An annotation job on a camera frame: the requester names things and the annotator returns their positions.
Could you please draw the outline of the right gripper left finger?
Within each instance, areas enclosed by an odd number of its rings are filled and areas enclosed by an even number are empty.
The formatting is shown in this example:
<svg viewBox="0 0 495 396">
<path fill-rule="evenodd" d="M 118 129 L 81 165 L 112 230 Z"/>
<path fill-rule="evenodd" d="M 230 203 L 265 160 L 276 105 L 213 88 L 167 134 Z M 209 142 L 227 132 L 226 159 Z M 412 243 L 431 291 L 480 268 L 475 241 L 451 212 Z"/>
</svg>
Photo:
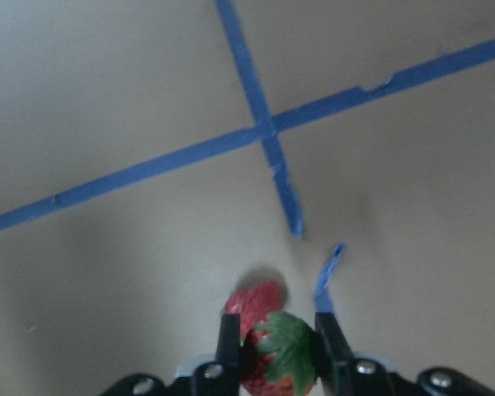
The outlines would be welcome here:
<svg viewBox="0 0 495 396">
<path fill-rule="evenodd" d="M 225 314 L 220 320 L 214 360 L 221 365 L 237 369 L 240 366 L 240 355 L 240 315 L 237 313 Z"/>
</svg>

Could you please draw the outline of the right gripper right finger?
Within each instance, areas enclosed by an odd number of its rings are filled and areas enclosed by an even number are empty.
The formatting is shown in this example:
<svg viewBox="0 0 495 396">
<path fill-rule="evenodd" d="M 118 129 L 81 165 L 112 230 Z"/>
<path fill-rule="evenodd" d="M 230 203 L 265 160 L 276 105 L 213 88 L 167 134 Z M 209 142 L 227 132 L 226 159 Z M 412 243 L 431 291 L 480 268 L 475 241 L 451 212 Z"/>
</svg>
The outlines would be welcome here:
<svg viewBox="0 0 495 396">
<path fill-rule="evenodd" d="M 321 378 L 328 382 L 344 382 L 353 353 L 333 313 L 315 314 L 318 334 L 317 364 Z"/>
</svg>

